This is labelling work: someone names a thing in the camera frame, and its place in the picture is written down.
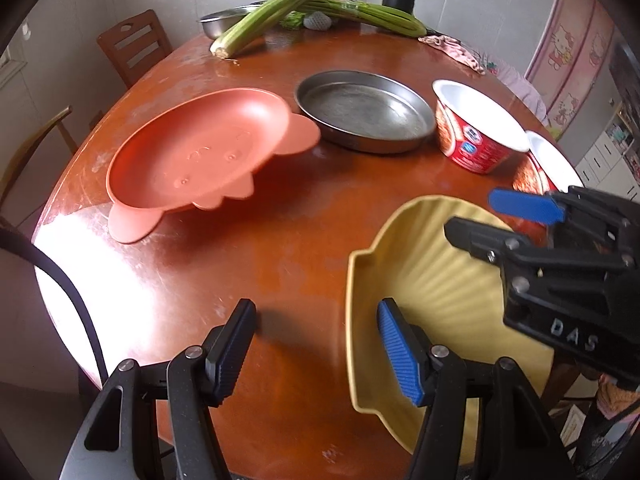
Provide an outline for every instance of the ridged yellow surface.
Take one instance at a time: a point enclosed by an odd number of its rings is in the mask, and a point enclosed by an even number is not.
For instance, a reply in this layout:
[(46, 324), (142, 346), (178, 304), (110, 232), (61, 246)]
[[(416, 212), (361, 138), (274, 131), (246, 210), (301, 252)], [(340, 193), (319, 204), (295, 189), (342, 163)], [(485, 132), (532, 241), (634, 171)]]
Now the ridged yellow surface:
[[(349, 258), (346, 298), (347, 367), (353, 407), (374, 413), (409, 452), (415, 447), (424, 408), (398, 386), (376, 327), (376, 307), (392, 297), (409, 323), (421, 326), (433, 344), (460, 357), (518, 362), (540, 394), (553, 351), (502, 323), (500, 271), (452, 247), (443, 226), (452, 216), (509, 227), (477, 205), (447, 196), (416, 198), (398, 209), (368, 250)], [(461, 463), (474, 459), (478, 401), (466, 404)]]

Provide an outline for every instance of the stainless steel bowl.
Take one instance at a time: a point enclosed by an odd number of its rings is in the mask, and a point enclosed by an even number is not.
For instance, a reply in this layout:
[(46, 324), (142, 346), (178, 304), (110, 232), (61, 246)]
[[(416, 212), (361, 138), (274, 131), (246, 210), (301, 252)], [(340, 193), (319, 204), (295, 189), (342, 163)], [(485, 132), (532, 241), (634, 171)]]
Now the stainless steel bowl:
[(315, 74), (300, 83), (295, 98), (323, 138), (359, 152), (407, 152), (436, 125), (431, 107), (416, 92), (368, 72)]
[(200, 19), (202, 30), (209, 38), (215, 40), (258, 7), (260, 7), (260, 4), (251, 4), (202, 16)]

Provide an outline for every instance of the screw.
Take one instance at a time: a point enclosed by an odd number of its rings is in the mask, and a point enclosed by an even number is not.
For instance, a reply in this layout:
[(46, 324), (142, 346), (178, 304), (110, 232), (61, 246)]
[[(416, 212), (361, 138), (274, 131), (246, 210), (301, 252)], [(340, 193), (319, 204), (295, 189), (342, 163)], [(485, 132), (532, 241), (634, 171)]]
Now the screw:
[(513, 367), (516, 365), (516, 361), (510, 357), (501, 357), (499, 363), (500, 368), (503, 370), (513, 370)]
[(524, 294), (529, 290), (529, 280), (523, 276), (516, 276), (511, 280), (511, 286), (518, 294)]
[(133, 359), (124, 359), (124, 361), (118, 365), (118, 370), (121, 372), (128, 372), (133, 368), (135, 363), (136, 362)]
[(435, 345), (431, 348), (434, 357), (443, 358), (449, 355), (449, 349), (444, 345)]
[(520, 242), (515, 238), (507, 238), (504, 244), (512, 251), (515, 251), (520, 246)]
[(197, 359), (202, 355), (202, 346), (190, 346), (184, 351), (187, 359)]

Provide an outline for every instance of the orange plate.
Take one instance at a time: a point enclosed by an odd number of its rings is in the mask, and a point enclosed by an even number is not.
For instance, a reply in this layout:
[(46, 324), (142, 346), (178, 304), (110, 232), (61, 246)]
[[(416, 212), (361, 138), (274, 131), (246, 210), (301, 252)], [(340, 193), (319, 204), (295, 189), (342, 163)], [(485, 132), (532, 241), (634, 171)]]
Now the orange plate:
[(171, 108), (130, 136), (111, 161), (109, 232), (129, 244), (164, 213), (247, 198), (252, 173), (272, 155), (303, 152), (319, 138), (313, 121), (256, 88), (221, 90)]

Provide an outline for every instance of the wooden table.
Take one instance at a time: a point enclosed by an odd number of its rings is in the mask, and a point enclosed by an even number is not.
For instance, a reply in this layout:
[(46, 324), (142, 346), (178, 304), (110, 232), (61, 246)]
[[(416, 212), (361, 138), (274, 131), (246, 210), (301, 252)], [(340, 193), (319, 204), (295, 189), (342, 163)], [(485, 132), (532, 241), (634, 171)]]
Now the wooden table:
[[(486, 206), (490, 189), (511, 184), (518, 160), (476, 176), (431, 142), (386, 157), (321, 142), (268, 162), (255, 175), (250, 199), (167, 215), (153, 234), (130, 246), (107, 230), (107, 167), (130, 134), (183, 101), (249, 86), (276, 92), (296, 109), (294, 88), (322, 70), (391, 77), (432, 108), (434, 80), (464, 82), (525, 129), (546, 133), (494, 76), (371, 27), (273, 32), (237, 60), (214, 60), (209, 43), (199, 36), (177, 49), (107, 113), (58, 182), (34, 242), (84, 297), (110, 371), (127, 357), (141, 365), (171, 359), (223, 323), (238, 299), (255, 301), (259, 329), (235, 393), (212, 410), (232, 471), (258, 480), (402, 478), (409, 454), (377, 417), (351, 407), (344, 345), (348, 255), (369, 247), (388, 216), (416, 196), (445, 194)], [(542, 230), (530, 234), (540, 239)], [(40, 276), (39, 282), (62, 341), (97, 382), (73, 308), (50, 280)], [(159, 428), (170, 439), (164, 405)]]

